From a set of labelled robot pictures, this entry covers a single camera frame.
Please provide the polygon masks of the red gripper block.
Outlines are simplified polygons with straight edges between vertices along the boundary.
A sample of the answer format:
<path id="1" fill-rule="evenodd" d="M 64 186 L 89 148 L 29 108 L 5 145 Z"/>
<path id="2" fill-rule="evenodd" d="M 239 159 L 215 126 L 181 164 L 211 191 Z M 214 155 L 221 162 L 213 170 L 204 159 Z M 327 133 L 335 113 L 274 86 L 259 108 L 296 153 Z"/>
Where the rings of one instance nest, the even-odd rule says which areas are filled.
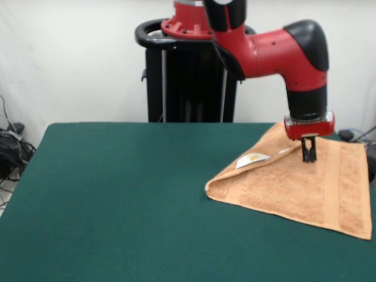
<path id="1" fill-rule="evenodd" d="M 291 117 L 284 118 L 287 137 L 291 140 L 301 140 L 303 162 L 314 163 L 317 160 L 315 136 L 331 136 L 334 134 L 335 116 L 328 111 L 318 120 L 296 121 Z M 306 146 L 306 137 L 311 142 L 310 149 Z"/>

